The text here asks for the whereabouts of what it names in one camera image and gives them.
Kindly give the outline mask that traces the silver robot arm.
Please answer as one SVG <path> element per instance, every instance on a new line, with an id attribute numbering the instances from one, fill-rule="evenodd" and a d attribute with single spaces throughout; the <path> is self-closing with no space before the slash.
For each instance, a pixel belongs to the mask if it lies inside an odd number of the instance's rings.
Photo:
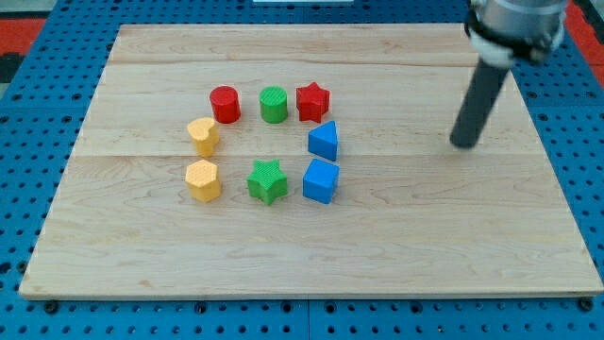
<path id="1" fill-rule="evenodd" d="M 540 63 L 562 43 L 567 0 L 469 0 L 465 29 L 482 61 Z"/>

